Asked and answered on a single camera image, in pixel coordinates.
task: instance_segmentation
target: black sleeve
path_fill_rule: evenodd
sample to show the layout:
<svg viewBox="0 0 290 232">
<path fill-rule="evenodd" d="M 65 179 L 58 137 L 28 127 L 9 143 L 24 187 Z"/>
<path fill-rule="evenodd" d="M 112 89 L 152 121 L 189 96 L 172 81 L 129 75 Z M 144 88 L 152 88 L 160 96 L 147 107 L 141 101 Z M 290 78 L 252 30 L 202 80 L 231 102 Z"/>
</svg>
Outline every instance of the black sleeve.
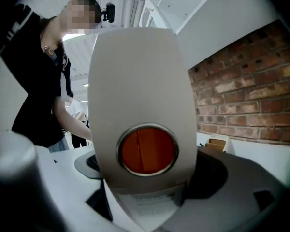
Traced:
<svg viewBox="0 0 290 232">
<path fill-rule="evenodd" d="M 67 55 L 63 55 L 62 61 L 62 73 L 60 78 L 60 85 L 56 91 L 56 96 L 61 96 L 62 98 L 66 98 L 66 95 L 70 95 L 71 91 L 71 79 L 70 79 L 70 68 L 71 62 L 68 59 Z"/>
<path fill-rule="evenodd" d="M 3 26 L 4 28 L 1 29 L 0 52 L 5 48 L 23 24 L 26 23 L 31 14 L 32 10 L 27 5 L 18 4 L 13 8 L 11 16 L 9 17 L 7 23 Z"/>
</svg>

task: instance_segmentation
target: circular lens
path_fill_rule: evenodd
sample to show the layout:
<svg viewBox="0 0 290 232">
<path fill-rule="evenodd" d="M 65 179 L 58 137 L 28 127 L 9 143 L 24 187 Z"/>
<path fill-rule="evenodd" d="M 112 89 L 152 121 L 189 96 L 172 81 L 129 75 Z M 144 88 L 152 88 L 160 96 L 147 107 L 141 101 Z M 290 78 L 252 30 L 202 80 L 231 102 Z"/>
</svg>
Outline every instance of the circular lens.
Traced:
<svg viewBox="0 0 290 232">
<path fill-rule="evenodd" d="M 161 173 L 176 158 L 173 138 L 155 127 L 139 128 L 127 135 L 120 148 L 122 165 L 135 174 Z"/>
</svg>

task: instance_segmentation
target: white pipe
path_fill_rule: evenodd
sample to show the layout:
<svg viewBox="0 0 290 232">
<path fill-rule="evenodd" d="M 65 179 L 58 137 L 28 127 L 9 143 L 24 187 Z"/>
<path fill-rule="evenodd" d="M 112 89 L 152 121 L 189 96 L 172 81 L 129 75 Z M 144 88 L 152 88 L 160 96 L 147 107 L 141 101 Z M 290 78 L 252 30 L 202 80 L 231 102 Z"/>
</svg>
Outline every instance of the white pipe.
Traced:
<svg viewBox="0 0 290 232">
<path fill-rule="evenodd" d="M 128 28 L 130 27 L 131 23 L 131 16 L 132 16 L 132 10 L 135 0 L 125 0 L 124 1 L 124 27 Z"/>
<path fill-rule="evenodd" d="M 135 16 L 134 16 L 134 22 L 133 22 L 134 28 L 139 26 L 144 3 L 145 3 L 145 0 L 138 0 L 136 11 L 135 11 Z"/>
</svg>

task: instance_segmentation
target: hair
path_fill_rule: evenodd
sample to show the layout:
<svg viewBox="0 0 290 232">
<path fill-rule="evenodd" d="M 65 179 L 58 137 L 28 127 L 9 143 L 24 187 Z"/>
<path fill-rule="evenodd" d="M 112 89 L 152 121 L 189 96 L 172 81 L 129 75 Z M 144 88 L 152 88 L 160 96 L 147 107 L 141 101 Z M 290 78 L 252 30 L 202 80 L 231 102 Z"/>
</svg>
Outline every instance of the hair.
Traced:
<svg viewBox="0 0 290 232">
<path fill-rule="evenodd" d="M 84 5 L 95 6 L 95 8 L 98 8 L 98 18 L 100 18 L 100 21 L 101 21 L 101 17 L 102 17 L 101 7 L 96 0 L 78 0 L 78 1 L 82 1 L 84 3 Z M 40 18 L 40 27 L 42 30 L 41 31 L 42 35 L 43 35 L 46 27 L 48 26 L 48 24 L 56 17 L 57 16 L 53 16 L 51 18 L 43 18 L 43 17 Z M 58 48 L 63 49 L 62 41 L 58 42 Z"/>
</svg>

